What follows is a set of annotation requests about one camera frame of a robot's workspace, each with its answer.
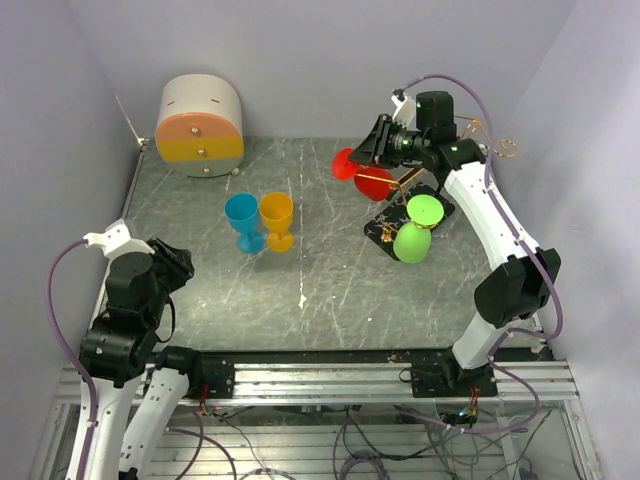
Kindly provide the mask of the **red wine glass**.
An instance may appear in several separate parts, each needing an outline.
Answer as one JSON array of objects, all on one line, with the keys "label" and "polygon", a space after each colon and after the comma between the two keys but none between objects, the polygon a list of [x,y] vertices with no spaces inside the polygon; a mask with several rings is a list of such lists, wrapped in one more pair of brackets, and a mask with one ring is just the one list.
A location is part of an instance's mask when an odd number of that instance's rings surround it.
[{"label": "red wine glass", "polygon": [[340,150],[332,161],[331,172],[340,181],[352,180],[356,189],[368,199],[385,200],[392,192],[394,179],[388,170],[363,166],[349,159],[352,148]]}]

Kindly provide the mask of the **blue wine glass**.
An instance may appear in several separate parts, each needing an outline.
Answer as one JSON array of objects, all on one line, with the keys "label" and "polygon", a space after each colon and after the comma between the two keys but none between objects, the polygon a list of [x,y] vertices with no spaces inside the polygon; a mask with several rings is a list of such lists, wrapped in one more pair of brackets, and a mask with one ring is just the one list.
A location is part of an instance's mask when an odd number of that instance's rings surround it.
[{"label": "blue wine glass", "polygon": [[238,233],[237,247],[245,254],[257,254],[265,246],[259,231],[258,200],[252,194],[242,192],[231,196],[225,203],[224,214],[233,230]]}]

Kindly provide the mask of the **orange wine glass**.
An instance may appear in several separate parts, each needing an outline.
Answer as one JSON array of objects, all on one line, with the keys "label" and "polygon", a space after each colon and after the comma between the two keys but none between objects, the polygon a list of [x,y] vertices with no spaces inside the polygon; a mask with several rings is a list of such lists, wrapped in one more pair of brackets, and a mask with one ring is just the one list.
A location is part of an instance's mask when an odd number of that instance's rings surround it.
[{"label": "orange wine glass", "polygon": [[268,231],[267,246],[277,253],[290,250],[294,244],[294,236],[289,231],[294,213],[292,198],[283,192],[268,193],[259,202],[259,212]]}]

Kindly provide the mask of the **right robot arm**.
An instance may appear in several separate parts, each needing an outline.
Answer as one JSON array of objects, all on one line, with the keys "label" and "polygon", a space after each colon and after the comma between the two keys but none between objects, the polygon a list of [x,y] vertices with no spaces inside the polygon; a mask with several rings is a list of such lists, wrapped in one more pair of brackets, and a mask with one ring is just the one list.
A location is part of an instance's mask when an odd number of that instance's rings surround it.
[{"label": "right robot arm", "polygon": [[418,162],[462,208],[492,269],[474,292],[473,319],[452,347],[455,362],[440,373],[442,387],[459,396],[475,385],[474,370],[487,365],[500,343],[554,297],[561,260],[556,250],[540,249],[492,183],[492,148],[458,136],[449,93],[423,92],[416,99],[397,93],[392,101],[394,114],[380,115],[348,160],[386,170]]}]

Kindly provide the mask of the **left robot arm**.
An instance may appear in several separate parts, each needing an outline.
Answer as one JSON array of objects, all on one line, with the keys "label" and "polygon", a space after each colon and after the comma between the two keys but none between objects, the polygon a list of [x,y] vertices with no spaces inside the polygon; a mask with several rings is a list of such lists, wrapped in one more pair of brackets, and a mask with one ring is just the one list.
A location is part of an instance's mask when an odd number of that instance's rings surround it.
[{"label": "left robot arm", "polygon": [[146,362],[160,339],[171,294],[194,276],[192,255],[159,239],[128,240],[107,255],[106,310],[83,338],[79,356],[80,424],[69,474],[73,479],[143,479],[165,426],[182,397],[203,387],[198,354],[161,355],[139,407],[132,403]]}]

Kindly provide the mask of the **gold wine glass rack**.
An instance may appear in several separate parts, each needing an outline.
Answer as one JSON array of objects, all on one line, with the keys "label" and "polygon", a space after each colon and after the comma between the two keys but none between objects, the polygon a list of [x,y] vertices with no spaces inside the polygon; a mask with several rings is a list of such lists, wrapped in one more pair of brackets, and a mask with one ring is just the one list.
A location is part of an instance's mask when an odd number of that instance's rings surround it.
[{"label": "gold wine glass rack", "polygon": [[442,203],[444,218],[432,230],[439,227],[455,212],[455,205],[441,195],[440,187],[433,189],[416,180],[421,173],[421,169],[413,168],[398,179],[394,179],[393,190],[385,199],[389,204],[364,227],[364,234],[395,261],[399,261],[399,259],[394,255],[393,242],[400,228],[409,221],[406,205],[413,196],[426,194],[435,197]]}]

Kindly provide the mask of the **green wine glass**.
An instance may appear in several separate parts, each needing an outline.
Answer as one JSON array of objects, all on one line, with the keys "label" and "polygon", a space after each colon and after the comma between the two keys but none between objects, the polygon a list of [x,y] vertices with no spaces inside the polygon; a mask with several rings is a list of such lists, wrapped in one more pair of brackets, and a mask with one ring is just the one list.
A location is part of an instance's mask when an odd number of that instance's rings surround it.
[{"label": "green wine glass", "polygon": [[421,194],[408,201],[406,212],[409,221],[397,232],[393,252],[401,262],[417,264],[428,254],[431,230],[444,218],[444,207],[435,197]]}]

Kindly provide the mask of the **round three-drawer cabinet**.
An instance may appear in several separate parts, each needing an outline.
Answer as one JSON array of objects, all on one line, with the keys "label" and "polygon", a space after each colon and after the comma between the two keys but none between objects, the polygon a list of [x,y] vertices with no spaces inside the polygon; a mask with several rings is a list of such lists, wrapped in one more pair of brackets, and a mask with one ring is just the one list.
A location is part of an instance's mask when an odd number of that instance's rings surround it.
[{"label": "round three-drawer cabinet", "polygon": [[239,172],[244,157],[239,95],[226,80],[186,74],[164,87],[155,129],[161,159],[191,177]]}]

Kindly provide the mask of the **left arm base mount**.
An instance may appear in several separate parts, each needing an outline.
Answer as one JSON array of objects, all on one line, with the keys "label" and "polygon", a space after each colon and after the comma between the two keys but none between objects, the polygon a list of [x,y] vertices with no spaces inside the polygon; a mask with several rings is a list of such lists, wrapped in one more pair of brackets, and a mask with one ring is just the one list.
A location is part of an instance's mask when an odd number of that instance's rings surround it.
[{"label": "left arm base mount", "polygon": [[154,358],[157,369],[177,370],[188,378],[188,399],[231,399],[235,385],[234,365],[222,356],[198,350],[167,346]]}]

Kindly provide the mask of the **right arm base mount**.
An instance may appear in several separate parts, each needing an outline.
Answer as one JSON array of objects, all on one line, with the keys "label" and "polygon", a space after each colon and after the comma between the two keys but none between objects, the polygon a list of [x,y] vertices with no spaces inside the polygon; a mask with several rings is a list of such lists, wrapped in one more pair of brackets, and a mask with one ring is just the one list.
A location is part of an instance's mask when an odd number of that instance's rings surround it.
[{"label": "right arm base mount", "polygon": [[409,385],[414,398],[471,397],[475,390],[480,397],[498,394],[493,369],[484,365],[463,369],[452,349],[427,349],[410,361]]}]

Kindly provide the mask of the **aluminium rail frame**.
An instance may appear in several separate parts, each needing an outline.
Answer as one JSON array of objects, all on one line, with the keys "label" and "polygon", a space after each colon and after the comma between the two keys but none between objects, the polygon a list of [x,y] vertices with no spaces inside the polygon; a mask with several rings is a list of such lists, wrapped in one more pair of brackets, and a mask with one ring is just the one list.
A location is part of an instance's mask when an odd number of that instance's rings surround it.
[{"label": "aluminium rail frame", "polygon": [[143,479],[600,479],[560,360],[502,351],[498,394],[414,398],[405,352],[229,353],[231,399],[171,414]]}]

